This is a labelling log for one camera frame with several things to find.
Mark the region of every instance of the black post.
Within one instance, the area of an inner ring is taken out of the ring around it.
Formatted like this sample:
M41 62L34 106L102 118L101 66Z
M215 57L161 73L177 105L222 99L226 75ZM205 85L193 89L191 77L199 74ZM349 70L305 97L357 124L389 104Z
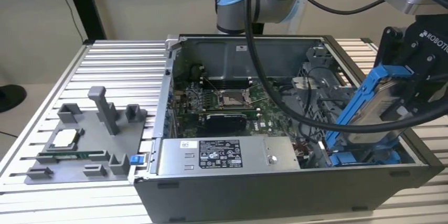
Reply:
M89 39L107 39L95 0L74 0L74 3Z
M253 29L255 35L262 35L265 31L265 23L253 23Z

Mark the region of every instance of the power supply label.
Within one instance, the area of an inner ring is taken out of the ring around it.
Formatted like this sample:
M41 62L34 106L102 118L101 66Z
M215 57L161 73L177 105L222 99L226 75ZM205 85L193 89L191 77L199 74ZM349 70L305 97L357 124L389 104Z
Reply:
M199 141L199 152L203 169L243 167L241 140Z

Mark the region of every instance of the motherboard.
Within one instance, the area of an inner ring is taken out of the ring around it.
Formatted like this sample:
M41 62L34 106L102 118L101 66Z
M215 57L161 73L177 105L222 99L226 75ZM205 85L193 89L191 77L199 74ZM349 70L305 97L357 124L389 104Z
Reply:
M245 88L222 89L219 81L203 78L175 92L181 137L295 135L291 119L275 106L263 85L245 82L233 85Z

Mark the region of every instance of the robotiq logo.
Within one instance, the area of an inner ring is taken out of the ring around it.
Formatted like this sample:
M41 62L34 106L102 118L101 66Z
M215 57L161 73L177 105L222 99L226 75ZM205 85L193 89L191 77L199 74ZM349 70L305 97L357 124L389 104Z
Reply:
M448 53L448 44L437 35L425 30L421 37L430 39Z

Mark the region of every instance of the white label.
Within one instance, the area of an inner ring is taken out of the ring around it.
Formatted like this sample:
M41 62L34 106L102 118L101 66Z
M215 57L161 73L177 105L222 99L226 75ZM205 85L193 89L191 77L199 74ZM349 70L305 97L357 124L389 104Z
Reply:
M247 46L237 46L237 51L247 51Z
M198 148L198 141L182 141L181 142L182 149L197 149Z

